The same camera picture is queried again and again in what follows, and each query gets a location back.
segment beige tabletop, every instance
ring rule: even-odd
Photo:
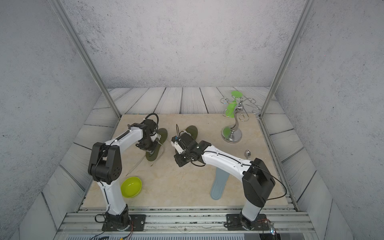
[[[127,124],[141,122],[146,115],[123,115],[114,137],[126,131]],[[199,134],[197,142],[205,140],[231,155],[244,157],[245,150],[251,151],[251,158],[263,160],[272,175],[277,177],[276,169],[257,120],[251,116],[249,121],[240,122],[243,137],[239,143],[230,144],[221,137],[223,127],[234,123],[233,118],[221,114],[159,114],[159,128],[168,130],[168,139],[164,143],[165,152],[155,163],[144,160],[128,176],[126,174],[143,157],[145,152],[135,145],[122,153],[122,173],[120,184],[128,177],[136,176],[142,181],[142,190],[134,198],[124,198],[129,207],[192,207],[192,206],[242,206],[245,203],[243,184],[230,175],[221,199],[213,200],[210,190],[215,179],[216,168],[211,165],[196,167],[191,163],[178,167],[175,162],[175,149],[170,139],[176,135],[176,124],[180,131],[189,125],[195,125]],[[281,196],[282,186],[276,181],[270,198]],[[288,205],[285,197],[267,201],[266,205]],[[82,208],[105,207],[100,187],[93,182]]]

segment metal frame pole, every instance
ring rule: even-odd
[[[271,102],[273,96],[275,95],[275,92],[277,90],[277,87],[279,86],[279,83],[281,81],[281,78],[284,74],[284,71],[289,63],[289,60],[292,57],[292,54],[295,50],[295,46],[297,42],[300,39],[301,34],[303,33],[305,24],[307,23],[307,20],[313,10],[314,4],[316,0],[307,0],[305,3],[303,12],[301,13],[301,16],[299,18],[299,22],[296,25],[295,31],[293,32],[293,35],[291,37],[291,41],[288,45],[288,48],[284,54],[283,60],[281,61],[281,64],[279,66],[279,69],[277,70],[276,76],[273,79],[273,82],[271,84],[271,87],[269,89],[268,95],[266,97],[266,100],[264,102],[262,112],[260,113],[260,118],[263,118],[264,114],[266,113],[266,110],[268,109],[269,103]]]
[[[77,35],[76,31],[73,28],[73,25],[71,21],[68,18],[68,15],[65,13],[63,6],[60,3],[60,0],[49,0],[53,10],[55,11],[57,17],[59,18],[61,24],[63,25],[65,31],[68,33],[69,37],[71,38],[72,42],[74,43],[77,51],[79,52],[82,60],[84,61],[85,65],[87,66],[88,70],[90,71],[93,79],[95,80],[96,84],[99,86],[101,92],[103,93],[105,99],[107,100],[108,104],[112,107],[114,113],[116,116],[120,119],[121,113],[118,110],[115,102],[113,101],[111,95],[109,94],[108,89],[105,87],[103,81],[101,80],[101,77],[99,73],[97,72],[95,66],[93,65],[92,60],[90,59],[89,55],[87,54],[83,44],[80,41],[79,36]]]

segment metal spoon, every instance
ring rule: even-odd
[[[250,158],[251,157],[251,151],[249,151],[248,149],[245,150],[244,156],[246,159]]]

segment black mounting plate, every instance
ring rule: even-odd
[[[244,231],[245,229],[242,227],[241,222],[240,222],[240,216],[239,214],[227,214],[227,228],[229,231]],[[257,223],[260,221],[260,219],[266,219],[265,214],[259,214],[256,217],[256,220],[253,224],[253,229],[251,231],[264,231],[266,233],[269,233],[269,226],[268,222],[262,221],[262,223]]]
[[[133,231],[134,232],[142,232],[144,231],[144,224],[146,215],[145,214],[130,214],[131,221],[133,221]],[[114,232],[118,231],[116,227],[112,226],[112,224],[108,224],[108,222],[104,222],[103,227],[101,228],[102,231],[105,232]],[[128,227],[125,232],[130,232],[131,227]]]

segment grey concrete wall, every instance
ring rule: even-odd
[[[269,86],[305,0],[62,0],[109,88]]]
[[[47,0],[0,3],[0,239],[11,237],[100,90]]]
[[[384,235],[384,1],[318,0],[277,98],[357,239]]]

